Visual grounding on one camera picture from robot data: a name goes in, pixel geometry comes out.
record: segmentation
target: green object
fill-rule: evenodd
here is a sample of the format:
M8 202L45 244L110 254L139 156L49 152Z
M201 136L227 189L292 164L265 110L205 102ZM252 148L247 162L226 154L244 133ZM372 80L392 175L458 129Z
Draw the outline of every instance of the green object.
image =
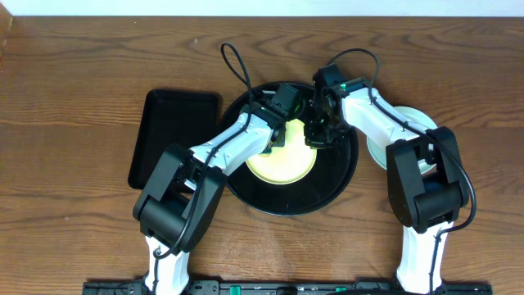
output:
M229 287L229 295L240 295L240 286Z

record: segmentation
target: power cord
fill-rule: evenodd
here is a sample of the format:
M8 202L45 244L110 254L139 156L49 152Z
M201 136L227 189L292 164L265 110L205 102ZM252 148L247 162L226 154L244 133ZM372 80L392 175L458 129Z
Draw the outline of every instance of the power cord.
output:
M225 53L225 48L226 47L231 48L231 50L235 54L235 57L237 58L238 63L240 64L240 67L242 68L242 72L244 74L244 78L245 79L242 78L237 73L237 71L235 69L233 69L233 66L231 66L231 63L229 62L229 59L228 59L228 57L226 56L226 53ZM207 156L206 160L204 161L204 165L202 166L200 179L198 180L198 183L196 184L195 193L193 194L192 204L191 204L191 207L189 208L189 212L187 214L186 222L184 223L184 225L182 227L182 231L180 231L180 235L178 236L177 241L173 244L173 246L168 251L166 251L164 253L160 253L160 249L159 248L156 249L153 252L153 256L155 257L155 274L154 274L155 275L155 280L153 281L153 290L152 290L153 294L156 294L156 285L158 284L158 262L159 262L159 260L162 260L162 259L166 258L167 256L169 256L170 254L173 254L178 249L178 247L180 246L180 243L183 240L184 235L187 232L187 229L189 229L189 226L191 225L192 217L195 214L195 210L197 208L198 197L200 195L201 187L204 184L204 179L206 178L206 172L207 172L208 165L210 164L211 159L213 158L215 153L224 144L228 143L231 139L237 137L239 134L241 134L242 132L246 131L247 127L249 126L250 120L251 120L251 111L252 111L252 107L253 107L254 94L253 94L253 88L251 87L251 81L249 79L249 75L247 74L246 64L242 60L242 57L238 53L238 50L231 43L228 43L228 42L222 43L222 45L220 46L220 52L222 53L222 58L226 62L226 65L228 65L228 68L232 71L232 73L235 74L236 77L239 78L239 80L241 82L243 82L247 86L247 92L249 93L249 108L248 108L248 111L247 111L246 123L244 123L242 128L240 128L237 132L235 132L234 134L232 134L231 136L226 138L221 143L217 144L215 147L211 148L210 154Z
M432 294L434 294L434 291L433 291L433 273L435 272L436 257L437 257L437 253L438 253L439 243L441 241L440 237L442 236L442 234L447 234L447 233L451 233L451 232L454 232L454 231L457 231L457 230L464 229L465 227L467 227L468 225L470 225L473 222L473 219L475 218L475 214L477 213L477 196L475 195L475 190L473 189L472 181L469 179L468 174L466 173L466 171L464 170L464 168L462 167L460 162L455 158L455 156L453 156L453 154L451 154L451 152L447 148L445 148L442 144L440 144L437 140L435 140L431 136L429 136L429 135L427 135L427 134L425 134L425 133L423 133L423 132L421 132L421 131L419 131L419 130L417 130L415 128L410 127L408 121L403 122L399 118L393 116L389 111L384 109L380 105L380 103L377 103L377 98L373 96L372 91L373 91L373 85L375 84L375 80L377 80L377 77L378 77L378 72L380 71L380 61L378 60L378 57L373 52L370 52L369 50L362 49L362 48L347 49L347 50L345 50L343 52L340 52L337 55L335 55L334 58L332 58L327 63L326 66L331 65L338 57L341 57L342 55L344 55L346 53L349 53L349 52L364 52L364 53L367 53L369 56L371 56L375 60L375 63L377 64L377 68L375 70L375 73L373 74L373 77L372 77L372 79L371 79L371 81L369 82L369 85L368 85L368 95L369 95L369 98L371 100L371 103L374 104L375 107L377 107L377 109L380 110L382 113L384 113L386 116L390 117L394 122L396 122L400 126L402 126L402 128L407 129L407 130L417 134L418 136L420 136L422 138L425 138L429 143L433 144L436 148L440 149L451 160L451 162L457 167L457 169L460 171L460 174L462 175L462 177L466 181L466 184L468 185L469 196L470 196L470 198L472 200L472 209L471 209L471 212L469 213L469 217L461 225L454 226L454 227L452 227L450 229L441 229L441 230L439 230L436 233L436 236L435 236L435 248L433 250L433 257L431 259L431 269L430 269L430 272L429 272L429 286L430 286L429 287L430 288L429 289L430 290L429 293L430 293L430 295L432 295Z

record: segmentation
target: white plate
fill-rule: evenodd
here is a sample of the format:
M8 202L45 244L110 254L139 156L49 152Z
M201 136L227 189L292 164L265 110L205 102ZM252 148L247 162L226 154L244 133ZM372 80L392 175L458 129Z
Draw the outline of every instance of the white plate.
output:
M412 107L395 107L395 109L399 112L401 112L402 114L404 114L404 116L408 117L409 119L411 119L413 122L415 123L419 123L419 124L422 124L424 126L426 126L428 129L435 129L436 128L436 124L435 122L433 122L433 120L427 116L426 114L424 114L423 112L417 110L417 109L414 109ZM386 169L386 152L385 151L382 151L378 145L376 145L372 140L370 140L369 138L367 138L367 142L368 142L368 150L369 150L369 153L371 154L371 157L373 158L373 160L375 160L375 162L382 168ZM418 162L418 168L420 169L420 173L424 174L426 172L428 172L429 170L433 169L435 165L428 165L426 164L426 162L424 160L421 160Z

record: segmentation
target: black cable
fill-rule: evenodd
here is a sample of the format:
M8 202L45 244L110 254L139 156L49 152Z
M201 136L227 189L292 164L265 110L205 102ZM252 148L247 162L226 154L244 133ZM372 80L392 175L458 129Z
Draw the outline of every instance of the black cable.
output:
M231 50L235 54L235 57L237 57L238 63L240 64L240 67L242 68L242 72L244 74L245 79L242 78L237 73L237 71L235 69L233 69L233 67L231 66L231 63L229 62L229 59L228 59L228 57L225 54L225 48L226 47L231 48ZM208 165L209 165L211 159L213 158L215 153L224 144L228 143L231 139L237 137L239 134L241 134L242 132L246 131L246 129L249 126L249 123L251 121L251 110L252 110L252 106L253 106L254 95L253 95L253 88L251 87L251 81L249 79L249 75L247 74L246 65L245 65L244 61L242 60L242 57L238 53L238 50L231 43L228 43L228 42L222 43L222 45L220 46L220 52L222 53L222 58L226 62L226 65L228 65L228 68L232 71L232 73L235 74L236 77L238 77L240 79L241 82L243 82L247 86L247 92L249 93L249 107L248 107L248 111L247 111L246 123L244 123L242 128L240 128L237 132L235 132L234 134L232 134L231 136L226 138L221 143L217 144L215 147L211 148L210 153L207 156L206 160L204 161L204 165L202 166L202 170L201 170L201 173L200 173L200 179L198 180L198 183L196 184L195 193L193 194L192 204L191 204L191 207L189 208L189 212L187 213L186 222L184 223L184 225L182 227L182 230L180 231L180 235L178 236L177 241L173 244L172 247L170 247L168 249L168 251L166 251L163 254L157 253L156 251L153 252L153 256L155 257L155 281L153 281L153 294L156 294L156 285L158 284L158 279L157 279L157 275L158 275L158 261L161 260L161 259L166 258L170 254L173 254L173 252L178 249L178 247L180 246L180 243L183 240L184 235L187 232L187 229L189 229L189 226L191 225L192 217L195 214L195 210L197 208L197 203L198 203L198 198L199 198L199 195L200 195L201 187L204 184L204 179L206 178L207 168L208 168Z
M340 57L340 56L342 56L342 55L344 55L346 53L349 53L349 52L364 52L364 53L367 53L369 56L371 56L375 60L375 63L377 64L377 68L375 70L375 74L373 75L373 78L371 79L371 81L369 82L369 85L368 85L368 96L369 96L369 98L371 100L371 103L373 105L375 105L375 107L377 107L377 109L380 110L382 113L384 113L386 116L390 117L394 122L396 122L400 126L402 126L402 128L407 129L407 130L417 134L418 136L425 138L429 143L433 144L436 148L441 150L451 160L451 162L457 167L457 169L460 171L460 174L462 175L462 177L464 178L464 180L466 181L466 184L468 186L469 195L470 195L470 198L472 200L472 209L471 209L471 212L469 214L469 217L461 225L454 226L454 227L452 227L450 229L439 230L436 233L436 236L435 236L435 248L433 249L433 257L431 259L431 269L430 269L430 272L429 272L429 285L430 285L430 292L429 293L433 294L433 273L435 272L436 257L437 257L437 253L438 253L439 243L441 241L440 237L442 236L442 234L447 234L447 233L451 233L451 232L454 232L454 231L457 231L457 230L464 229L465 227L467 227L468 225L470 225L473 222L473 219L475 218L475 214L477 213L477 196L475 195L475 189L473 188L472 181L469 179L468 174L466 173L466 171L464 170L464 168L462 167L460 162L455 158L455 156L447 148L445 148L442 144L440 144L437 140L435 140L431 136L429 136L429 135L427 135L427 134L425 134L425 133L423 133L423 132L421 132L421 131L419 131L419 130L417 130L415 128L410 127L408 121L403 122L399 118L393 116L389 111L384 109L380 105L380 103L377 103L377 98L373 96L372 91L373 91L373 85L375 84L375 80L377 79L377 76L378 76L378 72L380 71L380 61L378 60L378 57L374 53L370 52L369 50L362 49L362 48L347 49L347 50L345 50L343 52L340 52L337 55L335 55L334 58L332 58L328 62L327 66L329 66L331 63L333 63L338 57Z

